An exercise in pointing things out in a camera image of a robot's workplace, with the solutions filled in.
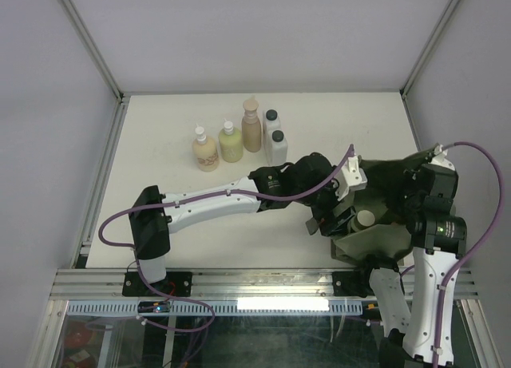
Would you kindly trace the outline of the small tan pump bottle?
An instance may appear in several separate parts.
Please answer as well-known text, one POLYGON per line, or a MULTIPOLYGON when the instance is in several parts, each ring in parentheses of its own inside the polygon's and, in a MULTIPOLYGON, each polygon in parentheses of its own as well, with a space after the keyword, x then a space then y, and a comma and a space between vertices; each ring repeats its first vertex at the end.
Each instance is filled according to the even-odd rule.
POLYGON ((195 127, 195 139, 192 142, 192 151, 196 158, 197 166, 201 171, 212 172, 220 163, 220 158, 215 140, 210 137, 204 127, 195 127))

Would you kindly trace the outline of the yellow-green lotion bottle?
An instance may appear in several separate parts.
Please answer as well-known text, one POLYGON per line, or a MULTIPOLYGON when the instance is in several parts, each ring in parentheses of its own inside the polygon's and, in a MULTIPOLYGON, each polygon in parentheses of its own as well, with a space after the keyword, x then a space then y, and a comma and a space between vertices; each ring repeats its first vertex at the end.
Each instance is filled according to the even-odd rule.
POLYGON ((228 163, 239 161, 244 154, 242 132, 231 121, 225 120, 219 132, 221 156, 228 163))

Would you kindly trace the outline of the olive green canvas bag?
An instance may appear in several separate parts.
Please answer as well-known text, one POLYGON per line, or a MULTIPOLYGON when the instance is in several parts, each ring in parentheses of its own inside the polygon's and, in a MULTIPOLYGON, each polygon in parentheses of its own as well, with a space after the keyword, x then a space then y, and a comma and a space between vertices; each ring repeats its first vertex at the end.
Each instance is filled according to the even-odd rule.
MULTIPOLYGON (((357 265, 368 255, 400 260, 411 252, 410 234, 405 228, 399 199, 406 174, 428 164, 432 150, 416 152, 401 160, 364 160, 358 156, 367 186, 347 197, 354 199, 356 213, 371 211, 376 221, 370 228, 358 232, 351 230, 350 221, 347 235, 325 236, 331 240, 332 259, 357 265)), ((339 182, 335 179, 339 172, 340 169, 333 180, 314 195, 311 207, 331 200, 340 201, 336 196, 339 182)))

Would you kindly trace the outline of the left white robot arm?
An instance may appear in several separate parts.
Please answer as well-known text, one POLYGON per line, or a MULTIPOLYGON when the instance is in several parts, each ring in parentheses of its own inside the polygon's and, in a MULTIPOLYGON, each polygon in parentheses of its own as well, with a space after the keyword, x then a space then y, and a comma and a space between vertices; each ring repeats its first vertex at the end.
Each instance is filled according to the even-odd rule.
POLYGON ((292 202, 308 206, 314 220, 322 222, 350 192, 365 188, 366 182, 358 157, 346 155, 334 166, 313 152, 295 163, 258 168, 217 189, 167 198, 156 185, 149 186, 129 213, 139 284, 150 295, 164 291, 170 236, 184 228, 223 216, 282 209, 292 202))

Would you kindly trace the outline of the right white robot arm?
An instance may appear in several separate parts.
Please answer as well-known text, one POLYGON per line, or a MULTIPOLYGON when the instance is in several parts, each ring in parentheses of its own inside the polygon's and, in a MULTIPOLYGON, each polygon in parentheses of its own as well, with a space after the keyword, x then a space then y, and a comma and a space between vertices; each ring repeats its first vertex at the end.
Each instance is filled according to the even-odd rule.
POLYGON ((465 255, 467 226, 451 209, 458 173, 447 161, 364 160, 367 187, 393 224, 358 233, 354 258, 361 291, 374 294, 382 316, 381 367, 454 364, 450 341, 452 269, 465 255))

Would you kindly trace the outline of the white bottle dark cap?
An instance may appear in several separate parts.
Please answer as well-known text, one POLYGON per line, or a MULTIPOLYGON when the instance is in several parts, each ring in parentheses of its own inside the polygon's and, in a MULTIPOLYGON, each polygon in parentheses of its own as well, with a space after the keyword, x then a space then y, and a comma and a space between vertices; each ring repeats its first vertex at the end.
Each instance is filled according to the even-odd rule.
POLYGON ((283 131, 276 129, 268 133, 266 142, 267 162, 271 166, 280 166, 287 162, 287 138, 283 131))
POLYGON ((263 132, 268 133, 280 129, 280 127, 281 123, 278 112, 274 109, 267 110, 263 115, 263 132))

